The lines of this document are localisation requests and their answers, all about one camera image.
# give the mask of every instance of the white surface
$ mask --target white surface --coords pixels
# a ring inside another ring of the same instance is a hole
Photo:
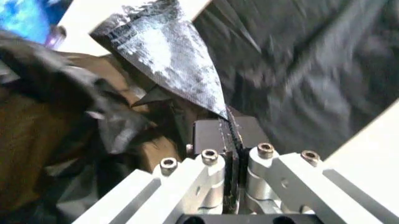
[[[399,100],[325,163],[399,215]]]
[[[185,13],[195,18],[210,0],[180,0]],[[95,42],[89,33],[122,5],[140,4],[146,0],[74,0],[59,25],[67,32],[58,51],[102,56],[107,50]]]

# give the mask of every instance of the hex socket screw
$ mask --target hex socket screw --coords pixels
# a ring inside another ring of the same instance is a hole
[[[269,143],[260,143],[257,147],[258,155],[262,159],[270,159],[273,157],[274,147]]]
[[[161,174],[170,176],[178,167],[178,161],[173,157],[163,158],[159,163]]]
[[[205,149],[201,152],[202,162],[205,165],[212,166],[218,162],[218,152],[214,149]]]
[[[320,161],[320,156],[315,151],[304,150],[301,152],[300,156],[314,167],[316,167]]]

